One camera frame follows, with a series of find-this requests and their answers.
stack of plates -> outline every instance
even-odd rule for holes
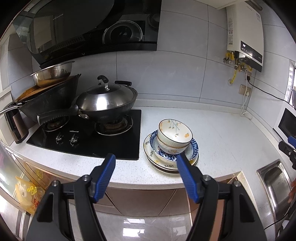
[[[147,155],[150,163],[160,171],[172,174],[178,174],[178,168],[176,163],[177,155],[167,154],[163,155],[163,151],[158,148],[157,142],[155,143],[154,138],[157,135],[157,131],[154,131],[150,135],[148,135],[144,140],[144,151]],[[158,156],[162,155],[162,158],[159,158],[155,154],[155,150],[158,153]],[[198,161],[198,146],[196,141],[193,139],[188,148],[184,151],[186,157],[188,158],[191,165],[195,166]]]

gas stove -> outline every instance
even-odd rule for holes
[[[141,110],[130,110],[122,119],[101,124],[79,116],[55,119],[40,126],[27,141],[37,147],[81,156],[138,160]]]

sink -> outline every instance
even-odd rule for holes
[[[283,218],[290,207],[288,203],[288,194],[291,190],[290,178],[280,160],[276,160],[262,167],[257,170],[257,173],[267,193],[273,211],[274,221],[278,221]],[[275,225],[276,234],[281,223],[278,222]]]

blue and white plate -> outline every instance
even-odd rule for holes
[[[160,160],[162,160],[164,162],[167,162],[170,164],[175,164],[177,161],[177,156],[179,154],[172,155],[172,154],[168,154],[168,153],[164,152],[158,145],[158,141],[156,138],[157,132],[158,132],[158,130],[154,131],[151,134],[150,139],[149,139],[150,145],[151,145],[152,149],[154,150],[155,155]],[[198,145],[194,139],[191,140],[190,144],[185,149],[184,154],[189,161],[194,159],[198,155]]]
[[[145,140],[144,140],[144,152],[148,158],[148,161],[158,170],[165,172],[165,173],[179,173],[178,168],[177,168],[177,162],[172,162],[171,164],[169,164],[167,161],[163,161],[160,158],[157,157],[157,155],[155,154],[153,148],[150,145],[150,136],[151,134],[149,134]],[[198,162],[198,155],[196,155],[195,158],[193,158],[192,160],[189,161],[189,163],[192,166],[195,166]]]

stove knob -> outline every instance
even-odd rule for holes
[[[71,140],[70,140],[70,144],[74,145],[78,143],[78,136],[76,136],[76,134],[73,134]]]
[[[62,141],[63,140],[63,135],[61,135],[61,133],[59,133],[58,135],[57,135],[57,137],[56,137],[56,141],[57,142],[60,142],[60,141]]]

